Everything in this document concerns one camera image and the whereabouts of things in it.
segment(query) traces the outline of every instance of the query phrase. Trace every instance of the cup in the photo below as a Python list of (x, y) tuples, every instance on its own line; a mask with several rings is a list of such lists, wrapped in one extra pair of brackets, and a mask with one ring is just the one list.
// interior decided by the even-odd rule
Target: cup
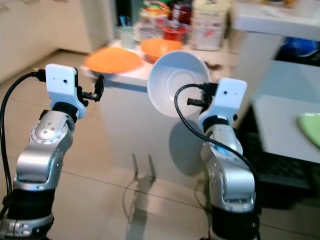
[(135, 48), (135, 30), (131, 26), (120, 26), (116, 28), (121, 45), (125, 49), (134, 49)]
[(147, 39), (154, 39), (156, 38), (156, 30), (152, 27), (141, 27), (139, 29), (140, 33), (140, 42), (147, 40)]

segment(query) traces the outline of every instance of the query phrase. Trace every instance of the white bowl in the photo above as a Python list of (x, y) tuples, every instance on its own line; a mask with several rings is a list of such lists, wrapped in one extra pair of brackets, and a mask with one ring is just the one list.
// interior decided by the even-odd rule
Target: white bowl
[[(210, 73), (205, 63), (196, 55), (183, 51), (172, 51), (154, 64), (148, 77), (147, 91), (153, 106), (163, 115), (178, 118), (175, 109), (175, 94), (186, 84), (209, 82)], [(199, 107), (187, 105), (188, 98), (201, 99), (201, 90), (190, 87), (178, 98), (179, 108), (184, 116), (195, 113)]]

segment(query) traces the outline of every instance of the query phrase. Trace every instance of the floor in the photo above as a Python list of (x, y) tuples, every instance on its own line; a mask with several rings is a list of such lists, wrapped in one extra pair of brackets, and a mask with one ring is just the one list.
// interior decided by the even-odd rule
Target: floor
[[(48, 63), (78, 67), (83, 60), (83, 55), (59, 51), (19, 75)], [(0, 100), (17, 78), (0, 85)], [(92, 81), (81, 72), (79, 84), (87, 92), (93, 89)], [(113, 167), (100, 107), (91, 102), (85, 118), (76, 124), (48, 236), (54, 240), (197, 240), (206, 236), (211, 217), (197, 202), (196, 196), (203, 202), (201, 192)], [(24, 81), (6, 109), (7, 154), (14, 175), (30, 128), (42, 110), (49, 109), (45, 83)], [(263, 240), (315, 240), (320, 239), (319, 223), (320, 201), (306, 199), (290, 210), (263, 209), (260, 232)]]

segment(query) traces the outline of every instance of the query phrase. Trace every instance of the red container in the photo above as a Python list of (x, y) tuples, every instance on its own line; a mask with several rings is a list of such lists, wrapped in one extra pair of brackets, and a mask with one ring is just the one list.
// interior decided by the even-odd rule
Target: red container
[(162, 28), (163, 38), (166, 40), (179, 41), (182, 42), (184, 35), (187, 32), (187, 29), (184, 26), (172, 27), (165, 26)]

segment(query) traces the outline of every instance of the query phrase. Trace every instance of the orange plate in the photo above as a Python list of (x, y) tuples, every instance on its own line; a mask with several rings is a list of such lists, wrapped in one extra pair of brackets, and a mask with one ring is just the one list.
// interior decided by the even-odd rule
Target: orange plate
[(163, 55), (182, 49), (183, 44), (180, 41), (165, 40), (161, 38), (151, 38), (141, 43), (142, 51), (153, 62), (157, 61)]
[(118, 74), (141, 66), (142, 60), (131, 51), (107, 46), (87, 56), (84, 65), (94, 72)]

